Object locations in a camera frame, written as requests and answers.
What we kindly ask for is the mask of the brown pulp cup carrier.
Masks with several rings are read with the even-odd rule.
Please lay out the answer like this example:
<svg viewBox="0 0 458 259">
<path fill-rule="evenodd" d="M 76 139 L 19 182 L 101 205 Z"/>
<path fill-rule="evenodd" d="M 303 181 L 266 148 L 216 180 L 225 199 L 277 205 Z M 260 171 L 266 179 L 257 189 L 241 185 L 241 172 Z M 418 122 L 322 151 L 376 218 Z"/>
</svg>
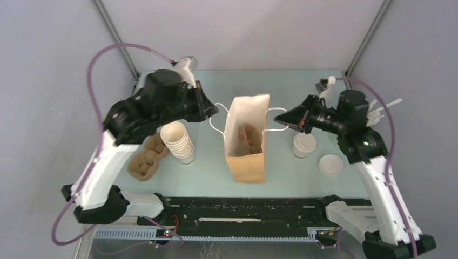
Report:
<svg viewBox="0 0 458 259">
<path fill-rule="evenodd" d="M 147 181 L 159 168 L 159 162 L 169 154 L 160 133 L 148 137 L 143 144 L 144 150 L 136 154 L 129 162 L 127 171 L 139 181 Z"/>
</svg>

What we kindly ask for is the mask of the stack of white lids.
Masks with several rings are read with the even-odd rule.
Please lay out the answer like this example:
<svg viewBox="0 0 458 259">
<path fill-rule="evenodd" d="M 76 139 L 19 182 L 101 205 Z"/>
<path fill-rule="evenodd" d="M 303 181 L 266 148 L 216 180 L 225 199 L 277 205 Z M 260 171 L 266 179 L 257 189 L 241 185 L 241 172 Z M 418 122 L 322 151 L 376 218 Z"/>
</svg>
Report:
<svg viewBox="0 0 458 259">
<path fill-rule="evenodd" d="M 326 154 L 319 160 L 318 169 L 323 175 L 337 176 L 344 170 L 344 162 L 335 154 Z"/>
</svg>

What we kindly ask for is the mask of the brown pulp carrier piece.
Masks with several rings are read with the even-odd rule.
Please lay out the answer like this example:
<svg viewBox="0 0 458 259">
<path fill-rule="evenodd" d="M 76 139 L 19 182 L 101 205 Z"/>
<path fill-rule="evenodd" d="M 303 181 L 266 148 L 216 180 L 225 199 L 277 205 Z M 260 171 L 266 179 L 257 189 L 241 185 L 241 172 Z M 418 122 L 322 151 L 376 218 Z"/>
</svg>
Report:
<svg viewBox="0 0 458 259">
<path fill-rule="evenodd" d="M 240 156 L 258 154 L 262 152 L 262 137 L 254 126 L 250 124 L 243 124 L 239 129 L 238 140 Z"/>
</svg>

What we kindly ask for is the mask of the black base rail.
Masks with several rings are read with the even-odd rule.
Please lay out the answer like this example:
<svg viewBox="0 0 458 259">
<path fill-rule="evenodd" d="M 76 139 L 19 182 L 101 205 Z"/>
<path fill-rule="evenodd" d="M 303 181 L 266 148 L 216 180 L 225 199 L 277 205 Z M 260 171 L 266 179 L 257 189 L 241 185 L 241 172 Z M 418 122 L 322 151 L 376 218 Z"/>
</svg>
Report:
<svg viewBox="0 0 458 259">
<path fill-rule="evenodd" d="M 167 197 L 154 218 L 183 238 L 313 240 L 319 230 L 333 230 L 325 206 L 341 198 Z"/>
</svg>

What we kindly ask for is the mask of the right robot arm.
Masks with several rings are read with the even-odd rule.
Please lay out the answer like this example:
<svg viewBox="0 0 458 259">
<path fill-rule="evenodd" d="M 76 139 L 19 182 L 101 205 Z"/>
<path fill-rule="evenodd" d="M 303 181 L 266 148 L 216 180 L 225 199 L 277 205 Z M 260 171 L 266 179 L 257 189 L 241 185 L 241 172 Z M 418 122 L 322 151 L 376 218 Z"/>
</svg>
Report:
<svg viewBox="0 0 458 259">
<path fill-rule="evenodd" d="M 362 244 L 367 258 L 417 258 L 437 247 L 410 216 L 390 165 L 391 152 L 381 135 L 367 126 L 369 103 L 357 90 L 340 93 L 336 108 L 316 95 L 275 116 L 274 121 L 300 133 L 314 128 L 337 136 L 339 149 L 357 171 L 369 196 L 377 222 L 372 224 L 349 206 L 335 200 L 314 211 L 316 222 L 342 227 Z"/>
</svg>

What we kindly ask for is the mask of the single white paper cup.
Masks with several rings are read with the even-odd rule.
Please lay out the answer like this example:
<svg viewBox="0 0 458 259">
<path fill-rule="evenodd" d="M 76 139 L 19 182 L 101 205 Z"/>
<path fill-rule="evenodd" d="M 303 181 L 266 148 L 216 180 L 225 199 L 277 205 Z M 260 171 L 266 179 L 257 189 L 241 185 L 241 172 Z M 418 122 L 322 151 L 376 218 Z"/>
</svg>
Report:
<svg viewBox="0 0 458 259">
<path fill-rule="evenodd" d="M 298 159 L 304 159 L 309 156 L 316 149 L 316 144 L 303 145 L 300 143 L 293 143 L 292 153 Z"/>
</svg>

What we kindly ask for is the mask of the white plastic cup lid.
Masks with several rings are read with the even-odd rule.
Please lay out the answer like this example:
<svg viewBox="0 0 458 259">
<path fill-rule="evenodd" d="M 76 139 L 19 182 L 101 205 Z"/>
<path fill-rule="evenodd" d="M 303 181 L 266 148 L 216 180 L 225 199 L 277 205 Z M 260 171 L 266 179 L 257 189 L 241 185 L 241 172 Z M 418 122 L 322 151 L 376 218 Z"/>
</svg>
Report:
<svg viewBox="0 0 458 259">
<path fill-rule="evenodd" d="M 302 152 L 311 152 L 316 149 L 316 138 L 311 134 L 298 133 L 293 139 L 293 145 Z"/>
</svg>

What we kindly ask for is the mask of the stack of white paper cups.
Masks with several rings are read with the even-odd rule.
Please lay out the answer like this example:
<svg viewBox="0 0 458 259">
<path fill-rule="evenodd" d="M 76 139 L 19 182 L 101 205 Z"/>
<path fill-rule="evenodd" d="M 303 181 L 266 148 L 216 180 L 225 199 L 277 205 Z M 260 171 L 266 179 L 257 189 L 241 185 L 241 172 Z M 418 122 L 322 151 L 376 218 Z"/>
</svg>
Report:
<svg viewBox="0 0 458 259">
<path fill-rule="evenodd" d="M 181 122 L 174 121 L 163 126 L 160 137 L 173 156 L 183 165 L 190 165 L 194 161 L 194 144 Z"/>
</svg>

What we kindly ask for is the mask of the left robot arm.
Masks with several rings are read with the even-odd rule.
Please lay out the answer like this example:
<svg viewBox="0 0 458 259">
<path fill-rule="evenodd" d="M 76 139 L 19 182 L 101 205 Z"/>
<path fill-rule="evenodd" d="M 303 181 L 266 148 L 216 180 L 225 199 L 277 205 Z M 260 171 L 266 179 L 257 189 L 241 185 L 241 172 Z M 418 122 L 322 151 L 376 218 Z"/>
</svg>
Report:
<svg viewBox="0 0 458 259">
<path fill-rule="evenodd" d="M 151 218 L 166 224 L 171 217 L 159 194 L 133 195 L 114 181 L 121 168 L 144 140 L 164 125 L 178 120 L 199 123 L 218 113 L 204 94 L 200 82 L 190 87 L 176 71 L 160 69 L 145 76 L 138 92 L 115 103 L 102 123 L 102 143 L 95 150 L 90 174 L 62 187 L 62 194 L 76 205 L 81 224 L 110 224 L 123 216 Z"/>
</svg>

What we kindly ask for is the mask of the brown paper bag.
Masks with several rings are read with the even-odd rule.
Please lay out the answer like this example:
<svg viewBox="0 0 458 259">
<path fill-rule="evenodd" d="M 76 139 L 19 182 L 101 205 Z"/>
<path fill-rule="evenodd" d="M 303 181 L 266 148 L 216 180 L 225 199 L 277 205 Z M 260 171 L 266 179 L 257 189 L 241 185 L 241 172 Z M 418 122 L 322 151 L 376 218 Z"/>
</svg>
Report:
<svg viewBox="0 0 458 259">
<path fill-rule="evenodd" d="M 229 108 L 217 103 L 227 112 L 223 131 L 210 126 L 223 135 L 224 156 L 234 181 L 247 184 L 266 182 L 267 132 L 281 132 L 288 129 L 268 128 L 269 111 L 281 110 L 282 107 L 270 108 L 270 95 L 239 96 L 232 100 Z"/>
</svg>

